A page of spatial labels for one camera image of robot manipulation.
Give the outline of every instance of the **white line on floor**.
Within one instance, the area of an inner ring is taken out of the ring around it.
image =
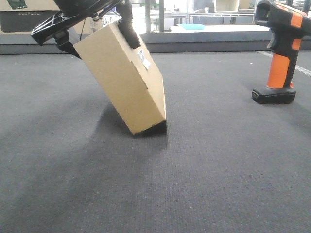
[[[263,52],[263,51],[256,51],[257,53],[260,53],[262,55],[265,55],[267,57],[272,57],[272,54],[267,53],[267,52]],[[295,70],[300,71],[301,73],[304,73],[305,75],[308,75],[309,77],[311,77],[311,71],[308,69],[305,69],[303,67],[297,66],[295,67]]]

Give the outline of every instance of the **cardboard box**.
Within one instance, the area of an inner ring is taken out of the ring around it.
[[[240,0],[240,9],[249,9],[251,6],[251,0]]]
[[[39,25],[59,11],[53,0],[1,0],[0,25],[5,33],[31,33]]]
[[[86,18],[86,21],[84,23],[84,20],[78,23],[74,26],[74,29],[78,34],[92,34],[96,32],[97,30],[101,29],[103,27],[103,21],[98,20],[94,21],[92,18],[88,17]]]
[[[166,120],[162,75],[140,42],[133,50],[115,22],[74,45],[132,134]]]
[[[1,0],[0,11],[59,11],[53,0]]]
[[[215,0],[215,12],[237,12],[239,0]]]

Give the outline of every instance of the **black device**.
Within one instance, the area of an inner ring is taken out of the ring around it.
[[[305,6],[308,12],[310,0],[305,1]],[[258,103],[290,103],[296,95],[292,78],[298,52],[302,38],[311,35],[311,19],[291,6],[263,0],[257,5],[255,23],[269,27],[274,34],[268,45],[273,58],[267,86],[254,89],[252,98]]]
[[[13,10],[27,8],[25,0],[6,0]]]
[[[83,21],[87,17],[99,20],[104,14],[116,7],[122,19],[119,29],[128,44],[133,48],[140,46],[139,39],[132,28],[132,8],[129,0],[54,0],[60,11],[35,27],[32,31],[33,39],[40,45],[55,39],[60,50],[80,57],[73,44],[79,39],[69,28]]]
[[[0,11],[1,31],[31,32],[31,30],[57,11]]]

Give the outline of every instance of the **gray carpet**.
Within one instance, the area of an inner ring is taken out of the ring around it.
[[[310,233],[311,77],[260,105],[267,56],[153,58],[167,125],[132,136],[81,60],[0,56],[0,232]]]

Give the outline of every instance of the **handheld barcode scanner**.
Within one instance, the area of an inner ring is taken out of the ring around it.
[[[310,1],[305,0],[308,12]],[[301,40],[311,35],[311,19],[304,11],[271,0],[261,1],[256,8],[255,23],[274,33],[268,48],[273,52],[267,86],[252,91],[258,103],[285,104],[295,99],[292,78]]]
[[[54,2],[60,11],[32,31],[31,36],[39,45],[43,45],[53,37],[60,50],[80,57],[73,47],[79,39],[69,28],[87,17],[93,18],[94,21],[100,20],[104,14],[116,7],[122,17],[119,21],[121,33],[133,49],[140,46],[140,41],[131,25],[133,16],[130,0],[54,0]]]

